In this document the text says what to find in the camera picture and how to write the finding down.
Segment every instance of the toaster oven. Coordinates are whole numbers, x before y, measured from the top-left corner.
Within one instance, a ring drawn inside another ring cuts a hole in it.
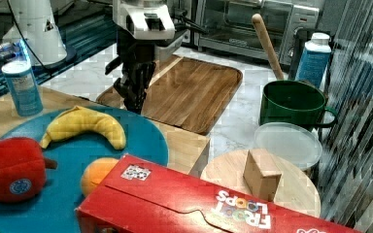
[[[209,34],[195,34],[194,43],[199,50],[210,48],[267,59],[252,25],[252,16],[261,14],[280,63],[290,65],[296,30],[316,28],[322,2],[199,0],[196,23]]]

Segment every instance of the red toy apple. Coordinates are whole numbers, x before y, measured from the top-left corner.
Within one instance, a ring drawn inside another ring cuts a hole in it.
[[[33,198],[44,187],[45,168],[56,162],[45,159],[38,142],[30,138],[0,141],[0,202],[15,203]]]

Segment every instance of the clear plastic lid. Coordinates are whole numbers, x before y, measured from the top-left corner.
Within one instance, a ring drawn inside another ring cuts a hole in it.
[[[322,145],[312,132],[283,122],[261,125],[255,131],[254,148],[266,149],[302,171],[317,164],[322,155]]]

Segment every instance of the bottle label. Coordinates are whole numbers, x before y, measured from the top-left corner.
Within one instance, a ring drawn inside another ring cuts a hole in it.
[[[22,117],[32,116],[42,111],[43,106],[32,74],[7,78],[17,113]]]
[[[30,74],[20,78],[12,78],[12,84],[14,85],[14,90],[17,93],[28,90],[34,86],[34,82]]]
[[[304,50],[299,61],[295,79],[297,81],[306,80],[316,88],[320,88],[329,56],[329,52]]]

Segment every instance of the green mug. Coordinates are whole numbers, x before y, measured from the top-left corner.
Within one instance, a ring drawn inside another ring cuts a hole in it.
[[[334,120],[320,123],[324,112]],[[262,91],[259,125],[269,122],[286,122],[312,131],[329,128],[338,122],[335,110],[326,106],[325,97],[315,87],[298,81],[274,81]]]

